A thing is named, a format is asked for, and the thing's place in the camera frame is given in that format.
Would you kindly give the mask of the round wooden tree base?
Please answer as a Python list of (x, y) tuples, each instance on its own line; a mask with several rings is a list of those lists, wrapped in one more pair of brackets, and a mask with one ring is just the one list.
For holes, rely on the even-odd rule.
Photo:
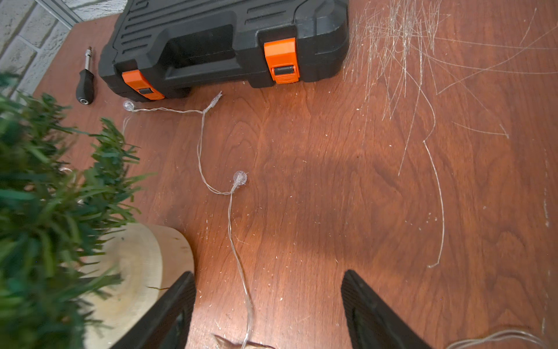
[(174, 228), (130, 223), (104, 236), (102, 253), (86, 258), (88, 277), (107, 273), (121, 282), (103, 287), (106, 296), (84, 296), (98, 325), (86, 328), (84, 347), (111, 348), (128, 333), (184, 273), (193, 272), (193, 252)]

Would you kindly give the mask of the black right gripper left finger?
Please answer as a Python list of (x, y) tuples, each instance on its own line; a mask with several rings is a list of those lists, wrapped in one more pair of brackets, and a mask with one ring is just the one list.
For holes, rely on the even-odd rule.
[(195, 277), (187, 271), (113, 347), (183, 349), (195, 302)]

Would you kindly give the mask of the small green christmas tree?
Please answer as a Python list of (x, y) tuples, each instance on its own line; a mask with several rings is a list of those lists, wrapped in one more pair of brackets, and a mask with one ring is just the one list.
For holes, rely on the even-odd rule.
[(106, 235), (134, 219), (138, 162), (110, 119), (92, 134), (93, 163), (65, 162), (75, 127), (50, 95), (1, 97), (1, 347), (82, 348), (99, 329), (88, 297), (121, 281), (87, 271)]

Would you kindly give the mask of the black handled screwdriver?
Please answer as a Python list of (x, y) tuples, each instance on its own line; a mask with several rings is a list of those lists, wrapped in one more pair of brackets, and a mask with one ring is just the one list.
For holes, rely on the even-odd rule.
[(94, 74), (90, 71), (92, 60), (92, 48), (88, 47), (85, 52), (84, 69), (79, 73), (79, 83), (76, 88), (76, 99), (82, 105), (91, 105), (94, 101)]

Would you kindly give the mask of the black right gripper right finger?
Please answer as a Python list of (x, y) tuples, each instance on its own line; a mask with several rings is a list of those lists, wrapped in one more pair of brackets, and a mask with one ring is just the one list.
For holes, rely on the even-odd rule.
[(354, 270), (344, 273), (341, 297), (354, 348), (430, 349)]

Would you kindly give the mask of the black tool case orange latches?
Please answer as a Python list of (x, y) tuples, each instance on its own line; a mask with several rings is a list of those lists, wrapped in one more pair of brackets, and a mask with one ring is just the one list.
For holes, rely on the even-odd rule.
[(340, 71), (349, 40), (347, 1), (129, 1), (98, 72), (136, 102), (226, 81), (315, 82)]

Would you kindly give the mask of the aluminium corner post left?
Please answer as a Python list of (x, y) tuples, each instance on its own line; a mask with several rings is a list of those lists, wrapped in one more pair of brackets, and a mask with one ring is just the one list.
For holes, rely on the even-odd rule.
[(68, 29), (83, 20), (62, 0), (36, 0), (36, 3), (43, 7), (49, 14), (55, 17)]

